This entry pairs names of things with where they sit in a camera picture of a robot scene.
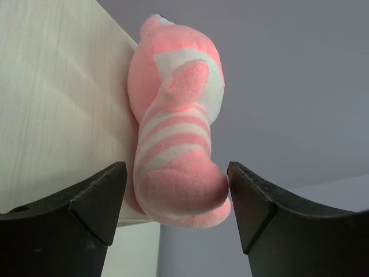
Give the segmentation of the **white two-tier shelf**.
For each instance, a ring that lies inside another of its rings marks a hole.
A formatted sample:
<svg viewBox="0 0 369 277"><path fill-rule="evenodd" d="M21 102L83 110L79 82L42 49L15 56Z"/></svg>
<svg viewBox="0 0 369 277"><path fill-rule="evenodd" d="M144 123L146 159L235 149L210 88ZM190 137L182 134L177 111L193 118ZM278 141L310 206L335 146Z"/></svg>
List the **white two-tier shelf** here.
<svg viewBox="0 0 369 277"><path fill-rule="evenodd" d="M1 2L1 215L116 162L127 181L101 276L155 276L160 226L138 211L136 43L96 1Z"/></svg>

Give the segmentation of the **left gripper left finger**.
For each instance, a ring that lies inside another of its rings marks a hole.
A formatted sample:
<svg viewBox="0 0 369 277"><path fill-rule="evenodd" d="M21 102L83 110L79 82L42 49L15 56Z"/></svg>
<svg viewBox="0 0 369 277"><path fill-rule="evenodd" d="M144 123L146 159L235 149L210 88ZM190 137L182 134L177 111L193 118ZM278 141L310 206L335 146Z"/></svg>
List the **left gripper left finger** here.
<svg viewBox="0 0 369 277"><path fill-rule="evenodd" d="M101 276L127 181L124 162L1 215L1 276Z"/></svg>

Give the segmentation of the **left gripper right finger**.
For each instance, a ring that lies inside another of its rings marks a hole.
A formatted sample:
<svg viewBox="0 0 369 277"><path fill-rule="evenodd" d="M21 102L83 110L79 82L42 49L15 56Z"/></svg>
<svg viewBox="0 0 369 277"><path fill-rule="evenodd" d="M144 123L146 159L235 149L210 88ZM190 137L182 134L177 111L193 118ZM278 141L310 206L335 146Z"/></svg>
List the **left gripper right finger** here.
<svg viewBox="0 0 369 277"><path fill-rule="evenodd" d="M253 276L367 276L368 212L298 196L238 162L227 169Z"/></svg>

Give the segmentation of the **pink plush toy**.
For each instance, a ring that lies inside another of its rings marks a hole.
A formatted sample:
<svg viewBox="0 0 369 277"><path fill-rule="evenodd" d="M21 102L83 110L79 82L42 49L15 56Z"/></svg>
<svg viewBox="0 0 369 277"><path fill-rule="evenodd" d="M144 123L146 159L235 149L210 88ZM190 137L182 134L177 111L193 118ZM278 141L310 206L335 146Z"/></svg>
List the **pink plush toy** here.
<svg viewBox="0 0 369 277"><path fill-rule="evenodd" d="M138 122L133 190L171 227L209 228L229 215L228 180L212 162L211 124L224 95L221 60L203 33L154 14L140 29L127 78Z"/></svg>

